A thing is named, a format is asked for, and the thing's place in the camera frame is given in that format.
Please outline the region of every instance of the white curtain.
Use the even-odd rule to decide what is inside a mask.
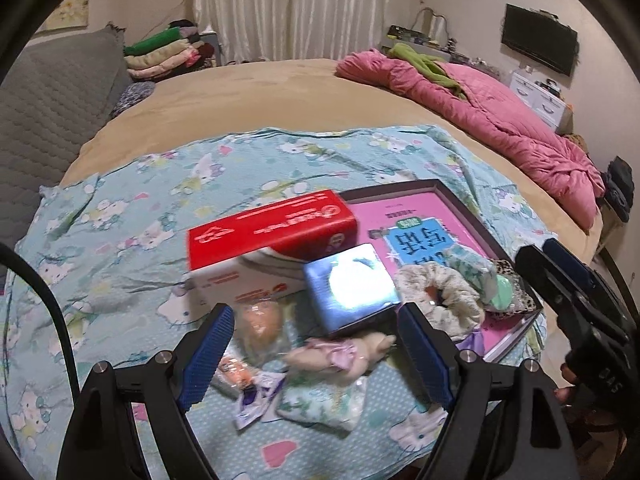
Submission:
[[[383,34],[388,0],[193,0],[201,30],[216,30],[227,60],[338,59]]]

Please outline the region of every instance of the gray quilted headboard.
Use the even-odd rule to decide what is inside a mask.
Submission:
[[[131,83],[123,41],[108,25],[28,46],[2,82],[0,239],[9,247],[26,234],[40,186],[60,182]]]

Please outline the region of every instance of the blue gripper pad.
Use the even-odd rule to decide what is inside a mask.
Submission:
[[[446,333],[432,328],[415,303],[404,304],[398,311],[398,333],[430,399],[445,410],[450,409],[458,391],[458,366],[454,358],[457,349],[453,341]],[[432,341],[430,335],[439,340]],[[445,355],[437,349],[440,344]]]
[[[182,372],[182,391],[177,402],[185,412],[189,411],[192,404],[197,404],[204,398],[218,363],[234,334],[233,310],[228,305],[220,305],[220,308],[222,311],[215,319],[211,322],[207,319],[196,331],[204,330],[206,333]]]
[[[542,252],[584,292],[588,294],[593,288],[593,280],[591,279],[589,268],[571,254],[558,240],[555,238],[547,240],[542,245]]]

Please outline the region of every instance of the pink comforter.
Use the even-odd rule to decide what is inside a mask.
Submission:
[[[351,54],[337,75],[383,86],[442,115],[507,157],[551,195],[585,230],[593,226],[604,194],[600,173],[574,143],[557,136],[505,85],[468,66],[440,64],[464,89],[468,102],[425,79],[401,59],[377,50]]]

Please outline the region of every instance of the black tv screen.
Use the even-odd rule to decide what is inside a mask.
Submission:
[[[553,18],[507,5],[502,43],[556,72],[571,75],[578,53],[578,33]]]

